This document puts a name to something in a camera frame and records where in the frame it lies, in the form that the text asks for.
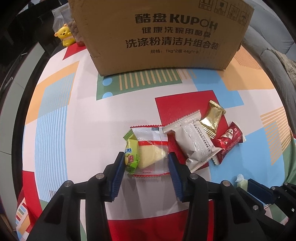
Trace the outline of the gold foil packet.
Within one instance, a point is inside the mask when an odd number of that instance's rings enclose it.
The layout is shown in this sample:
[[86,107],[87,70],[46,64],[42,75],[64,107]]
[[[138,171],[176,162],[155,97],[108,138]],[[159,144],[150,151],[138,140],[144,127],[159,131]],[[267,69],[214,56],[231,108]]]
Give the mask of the gold foil packet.
[[205,117],[200,120],[200,124],[211,139],[216,137],[218,125],[225,113],[226,110],[218,103],[214,102],[213,100],[209,101],[209,108]]

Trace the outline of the yellow bear figurine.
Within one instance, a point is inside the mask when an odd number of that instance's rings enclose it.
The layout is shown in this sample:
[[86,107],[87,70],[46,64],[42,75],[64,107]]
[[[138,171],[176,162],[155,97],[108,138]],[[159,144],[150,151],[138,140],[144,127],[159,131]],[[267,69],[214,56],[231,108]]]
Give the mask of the yellow bear figurine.
[[69,47],[70,45],[76,43],[75,38],[73,37],[67,24],[64,24],[55,34],[55,37],[58,37],[64,47]]

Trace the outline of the pale green jelly cup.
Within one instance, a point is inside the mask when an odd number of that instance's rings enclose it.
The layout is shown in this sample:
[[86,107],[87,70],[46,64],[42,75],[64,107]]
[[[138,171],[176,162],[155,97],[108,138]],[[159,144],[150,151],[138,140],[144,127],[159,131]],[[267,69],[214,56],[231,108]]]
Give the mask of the pale green jelly cup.
[[237,188],[241,188],[244,191],[248,189],[248,180],[246,180],[242,174],[237,175],[235,184]]

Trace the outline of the clear packet yellow cake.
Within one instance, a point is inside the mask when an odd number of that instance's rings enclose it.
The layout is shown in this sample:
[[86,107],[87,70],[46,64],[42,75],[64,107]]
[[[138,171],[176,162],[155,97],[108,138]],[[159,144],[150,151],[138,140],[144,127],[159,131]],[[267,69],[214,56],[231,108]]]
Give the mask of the clear packet yellow cake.
[[169,173],[168,136],[162,126],[132,126],[138,139],[139,163],[135,177],[156,177]]

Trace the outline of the grey sectional sofa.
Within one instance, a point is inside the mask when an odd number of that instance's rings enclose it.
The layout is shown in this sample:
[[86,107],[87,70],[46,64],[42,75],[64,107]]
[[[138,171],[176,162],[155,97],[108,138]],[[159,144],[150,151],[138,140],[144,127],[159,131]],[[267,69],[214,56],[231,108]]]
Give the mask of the grey sectional sofa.
[[254,9],[242,45],[259,62],[271,79],[295,134],[295,86],[277,56],[275,49],[295,61],[295,41],[288,29],[264,1],[246,1]]

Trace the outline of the small green candy packet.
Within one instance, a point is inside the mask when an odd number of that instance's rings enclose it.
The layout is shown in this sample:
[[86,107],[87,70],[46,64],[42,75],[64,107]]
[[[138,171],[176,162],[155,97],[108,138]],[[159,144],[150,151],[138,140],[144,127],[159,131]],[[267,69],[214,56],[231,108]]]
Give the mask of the small green candy packet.
[[135,136],[132,129],[130,129],[124,136],[124,140],[126,140],[125,146],[125,166],[126,171],[130,175],[133,175],[138,167],[139,163],[139,145],[138,139]]

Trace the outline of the dark red snack packet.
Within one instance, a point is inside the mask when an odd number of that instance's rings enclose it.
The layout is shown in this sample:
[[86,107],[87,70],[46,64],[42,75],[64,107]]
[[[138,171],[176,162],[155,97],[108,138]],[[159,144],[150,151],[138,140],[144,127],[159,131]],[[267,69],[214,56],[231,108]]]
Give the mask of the dark red snack packet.
[[232,122],[226,132],[218,138],[214,138],[212,143],[221,150],[212,158],[215,165],[220,165],[225,156],[239,143],[246,141],[246,138],[236,122]]

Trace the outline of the beige blanket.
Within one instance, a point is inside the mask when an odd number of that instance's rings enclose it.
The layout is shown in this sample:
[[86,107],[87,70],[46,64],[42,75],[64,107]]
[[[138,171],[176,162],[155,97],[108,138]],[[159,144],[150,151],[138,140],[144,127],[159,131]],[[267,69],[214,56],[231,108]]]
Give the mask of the beige blanket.
[[295,63],[295,61],[288,59],[288,57],[285,54],[283,54],[275,49],[271,49],[271,52],[273,52],[277,56],[277,58],[279,59],[279,61],[282,64],[282,66],[286,70],[286,73],[288,74],[291,82],[295,86],[296,85],[296,63]]

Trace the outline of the clear jar of chocolates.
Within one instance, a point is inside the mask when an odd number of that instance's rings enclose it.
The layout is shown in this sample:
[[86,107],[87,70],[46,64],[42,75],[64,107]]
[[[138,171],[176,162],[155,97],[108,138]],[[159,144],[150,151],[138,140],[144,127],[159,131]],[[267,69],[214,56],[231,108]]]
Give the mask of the clear jar of chocolates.
[[81,36],[81,34],[80,34],[79,30],[78,30],[76,22],[74,20],[70,21],[68,23],[68,27],[69,27],[70,32],[72,33],[77,45],[79,47],[85,46],[83,37]]

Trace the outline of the colourful patterned tablecloth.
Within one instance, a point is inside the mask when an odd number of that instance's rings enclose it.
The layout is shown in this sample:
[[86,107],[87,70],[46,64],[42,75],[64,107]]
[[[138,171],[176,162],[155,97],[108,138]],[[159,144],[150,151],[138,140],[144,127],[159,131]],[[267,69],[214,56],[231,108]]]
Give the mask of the colourful patterned tablecloth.
[[51,57],[35,87],[23,134],[23,188],[16,232],[26,240],[59,187],[88,181],[119,152],[138,147],[140,162],[125,173],[118,196],[106,204],[114,240],[180,240],[188,205],[179,202],[168,153],[187,155],[163,127],[210,102],[226,113],[217,135],[235,123],[245,141],[221,164],[197,174],[220,183],[253,179],[267,187],[295,183],[295,138],[281,99],[260,64],[241,47],[224,71],[157,69],[102,77],[87,49],[72,45]]

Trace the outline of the white pastry packet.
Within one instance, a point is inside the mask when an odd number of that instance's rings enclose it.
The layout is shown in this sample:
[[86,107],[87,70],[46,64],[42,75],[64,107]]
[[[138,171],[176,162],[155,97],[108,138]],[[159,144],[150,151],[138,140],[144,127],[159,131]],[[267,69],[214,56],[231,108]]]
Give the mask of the white pastry packet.
[[200,123],[201,113],[195,111],[163,127],[166,134],[174,133],[175,140],[187,155],[186,165],[193,173],[222,149],[215,147]]

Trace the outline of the clear bag of nuts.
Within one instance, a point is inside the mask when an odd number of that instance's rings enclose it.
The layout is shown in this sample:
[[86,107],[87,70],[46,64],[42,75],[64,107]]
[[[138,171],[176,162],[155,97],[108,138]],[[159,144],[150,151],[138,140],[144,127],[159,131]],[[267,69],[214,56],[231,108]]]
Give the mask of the clear bag of nuts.
[[53,31],[57,32],[63,25],[73,20],[69,3],[52,10],[54,16]]

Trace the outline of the brown cardboard box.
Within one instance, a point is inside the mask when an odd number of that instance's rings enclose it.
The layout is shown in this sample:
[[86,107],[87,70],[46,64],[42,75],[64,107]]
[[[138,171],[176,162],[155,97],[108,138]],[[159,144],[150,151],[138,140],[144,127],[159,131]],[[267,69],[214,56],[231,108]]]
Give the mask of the brown cardboard box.
[[102,76],[156,68],[224,70],[253,14],[245,1],[69,1]]

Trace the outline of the grey tv cabinet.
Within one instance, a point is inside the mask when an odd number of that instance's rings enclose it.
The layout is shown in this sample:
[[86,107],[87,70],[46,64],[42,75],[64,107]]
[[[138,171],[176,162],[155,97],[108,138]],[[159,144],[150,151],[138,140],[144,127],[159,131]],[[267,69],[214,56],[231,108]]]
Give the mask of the grey tv cabinet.
[[33,72],[46,52],[40,43],[25,49],[17,57],[1,84],[1,223],[9,231],[16,230],[17,174],[13,171],[13,134],[23,93]]

